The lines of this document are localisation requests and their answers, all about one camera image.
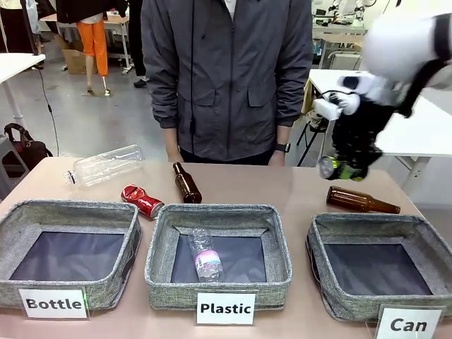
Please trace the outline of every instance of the plastic sign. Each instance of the plastic sign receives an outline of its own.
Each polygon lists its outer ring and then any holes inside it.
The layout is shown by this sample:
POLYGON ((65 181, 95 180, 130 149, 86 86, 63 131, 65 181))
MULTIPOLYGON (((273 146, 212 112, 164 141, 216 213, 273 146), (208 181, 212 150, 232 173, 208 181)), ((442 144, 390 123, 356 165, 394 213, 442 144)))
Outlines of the plastic sign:
POLYGON ((83 290, 19 289, 23 309, 29 318, 87 319, 83 290))
POLYGON ((432 339, 442 311, 385 307, 376 339, 432 339))
POLYGON ((252 325, 255 294, 198 293, 198 324, 252 325))

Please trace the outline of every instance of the white table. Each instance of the white table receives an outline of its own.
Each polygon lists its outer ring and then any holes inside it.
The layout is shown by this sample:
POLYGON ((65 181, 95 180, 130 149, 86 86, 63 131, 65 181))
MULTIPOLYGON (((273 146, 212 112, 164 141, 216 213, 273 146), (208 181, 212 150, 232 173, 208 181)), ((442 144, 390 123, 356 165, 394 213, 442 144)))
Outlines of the white table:
POLYGON ((6 98, 8 99, 8 103, 13 110, 13 118, 21 126, 25 126, 23 123, 23 115, 20 112, 17 102, 14 100, 14 95, 9 87, 8 79, 44 59, 44 54, 33 55, 27 53, 0 53, 0 83, 3 84, 6 92, 6 98))
MULTIPOLYGON (((367 74, 359 71, 312 70, 309 78, 321 93, 342 90, 339 77, 367 74)), ((328 124, 323 142, 331 139, 334 123, 328 124)), ((387 127, 378 135, 376 146, 386 155, 395 156, 410 173, 402 185, 409 194, 417 184, 417 178, 432 157, 452 157, 452 116, 420 96, 413 107, 413 115, 406 119, 394 114, 387 127)))

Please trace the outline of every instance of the jacket zipper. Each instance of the jacket zipper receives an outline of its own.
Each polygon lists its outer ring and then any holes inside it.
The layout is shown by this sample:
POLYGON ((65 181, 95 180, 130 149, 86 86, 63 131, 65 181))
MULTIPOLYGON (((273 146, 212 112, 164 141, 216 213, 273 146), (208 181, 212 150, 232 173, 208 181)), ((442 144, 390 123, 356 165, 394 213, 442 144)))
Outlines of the jacket zipper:
POLYGON ((231 65, 230 65, 230 82, 229 82, 229 116, 227 117, 227 143, 226 143, 226 156, 229 158, 230 151, 230 132, 231 132, 231 115, 232 115, 232 89, 234 78, 234 21, 231 25, 231 65))

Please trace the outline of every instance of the table leg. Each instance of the table leg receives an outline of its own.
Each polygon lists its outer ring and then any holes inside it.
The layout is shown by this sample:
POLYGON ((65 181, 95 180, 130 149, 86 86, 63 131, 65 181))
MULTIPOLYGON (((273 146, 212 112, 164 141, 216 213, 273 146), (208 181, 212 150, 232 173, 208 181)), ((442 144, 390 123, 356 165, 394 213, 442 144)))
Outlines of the table leg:
POLYGON ((328 121, 328 127, 326 128, 325 134, 323 135, 322 146, 320 147, 319 158, 323 157, 324 154, 328 154, 331 151, 331 145, 333 144, 332 135, 334 129, 334 121, 328 121))
POLYGON ((407 195, 410 195, 415 191, 419 177, 422 171, 425 170, 425 167, 427 167, 430 159, 430 157, 418 157, 414 165, 411 167, 407 179, 402 184, 402 189, 407 195))
POLYGON ((325 55, 326 55, 326 47, 328 46, 328 43, 322 39, 321 42, 321 49, 322 49, 322 56, 320 58, 320 62, 319 62, 319 69, 323 68, 323 63, 325 62, 325 55))
POLYGON ((127 74, 132 66, 130 66, 129 62, 129 54, 127 53, 127 44, 126 44, 126 24, 121 24, 121 39, 122 39, 122 47, 124 48, 124 56, 126 57, 126 68, 122 71, 123 74, 127 74))
POLYGON ((4 87, 5 93, 6 93, 6 99, 8 100, 8 103, 11 106, 11 109, 13 110, 14 120, 16 120, 16 123, 18 123, 19 125, 25 127, 25 122, 23 121, 23 115, 20 112, 17 102, 14 100, 13 92, 11 91, 11 88, 9 87, 8 81, 3 82, 3 87, 4 87))

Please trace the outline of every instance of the clear plastic bottle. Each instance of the clear plastic bottle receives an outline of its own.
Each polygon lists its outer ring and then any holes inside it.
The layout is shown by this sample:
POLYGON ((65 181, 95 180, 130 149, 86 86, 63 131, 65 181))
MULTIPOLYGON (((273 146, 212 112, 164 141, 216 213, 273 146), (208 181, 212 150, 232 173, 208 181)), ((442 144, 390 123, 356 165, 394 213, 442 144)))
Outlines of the clear plastic bottle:
POLYGON ((66 173, 66 179, 69 184, 92 186, 141 168, 143 160, 141 149, 130 145, 76 161, 73 170, 66 173))
POLYGON ((212 236, 208 230, 194 229, 189 235, 191 253, 200 283, 217 283, 222 277, 220 257, 213 249, 212 236))

